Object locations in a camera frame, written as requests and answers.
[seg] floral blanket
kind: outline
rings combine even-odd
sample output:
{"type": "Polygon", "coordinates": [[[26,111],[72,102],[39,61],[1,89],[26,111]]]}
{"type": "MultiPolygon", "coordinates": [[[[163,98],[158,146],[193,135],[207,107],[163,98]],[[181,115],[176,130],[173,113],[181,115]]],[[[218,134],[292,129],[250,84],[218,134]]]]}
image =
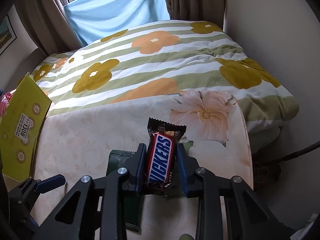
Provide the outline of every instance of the floral blanket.
{"type": "MultiPolygon", "coordinates": [[[[181,142],[189,156],[217,176],[238,175],[253,186],[246,125],[230,93],[204,90],[138,98],[46,118],[34,177],[46,179],[60,173],[67,183],[39,196],[32,213],[35,220],[41,224],[83,175],[94,179],[105,176],[111,150],[136,151],[139,143],[148,145],[149,117],[186,125],[181,142]]],[[[141,232],[128,231],[128,239],[177,240],[182,234],[195,237],[197,210],[196,198],[147,195],[141,232]]],[[[222,210],[226,225],[225,208],[222,210]]]]}
{"type": "MultiPolygon", "coordinates": [[[[49,116],[196,90],[234,95],[248,132],[281,126],[299,109],[274,77],[209,22],[133,27],[76,52],[50,55],[32,75],[53,101],[49,116]]],[[[212,120],[212,112],[201,115],[212,120]]]]}

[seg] white label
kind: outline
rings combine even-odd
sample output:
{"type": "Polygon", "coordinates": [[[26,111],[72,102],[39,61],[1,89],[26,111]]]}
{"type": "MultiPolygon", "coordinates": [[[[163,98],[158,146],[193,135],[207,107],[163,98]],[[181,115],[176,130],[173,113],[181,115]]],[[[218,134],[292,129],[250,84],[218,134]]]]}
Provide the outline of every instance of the white label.
{"type": "Polygon", "coordinates": [[[22,141],[27,142],[28,133],[31,125],[32,120],[29,117],[27,117],[24,113],[22,113],[16,128],[15,135],[19,137],[22,141]]]}

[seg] picture frame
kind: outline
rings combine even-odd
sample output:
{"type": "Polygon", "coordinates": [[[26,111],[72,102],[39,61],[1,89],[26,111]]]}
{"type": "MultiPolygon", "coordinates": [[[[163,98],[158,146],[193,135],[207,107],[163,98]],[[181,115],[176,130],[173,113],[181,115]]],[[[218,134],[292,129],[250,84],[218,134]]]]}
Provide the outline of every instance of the picture frame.
{"type": "Polygon", "coordinates": [[[17,36],[7,15],[0,24],[0,56],[16,38],[17,36]]]}

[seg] candy bar wrapper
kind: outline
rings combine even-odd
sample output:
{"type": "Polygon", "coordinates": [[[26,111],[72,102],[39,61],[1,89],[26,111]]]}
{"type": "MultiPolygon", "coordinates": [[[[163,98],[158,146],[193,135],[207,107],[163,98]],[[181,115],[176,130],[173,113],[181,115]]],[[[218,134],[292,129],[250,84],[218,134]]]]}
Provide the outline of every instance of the candy bar wrapper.
{"type": "Polygon", "coordinates": [[[172,188],[177,144],[186,132],[186,126],[174,125],[149,118],[150,142],[147,151],[143,194],[165,195],[172,188]]]}
{"type": "Polygon", "coordinates": [[[15,90],[6,93],[5,95],[3,95],[2,98],[0,98],[0,117],[4,115],[8,105],[9,105],[9,101],[12,98],[13,93],[15,92],[15,90]]]}

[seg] snickers bar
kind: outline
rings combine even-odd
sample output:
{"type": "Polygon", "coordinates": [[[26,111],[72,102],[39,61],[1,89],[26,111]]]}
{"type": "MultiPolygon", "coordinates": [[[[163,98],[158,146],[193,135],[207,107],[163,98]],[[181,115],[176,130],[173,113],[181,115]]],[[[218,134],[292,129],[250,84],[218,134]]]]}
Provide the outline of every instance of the snickers bar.
{"type": "Polygon", "coordinates": [[[186,128],[149,118],[150,143],[145,169],[145,194],[160,194],[172,186],[176,147],[186,128]]]}

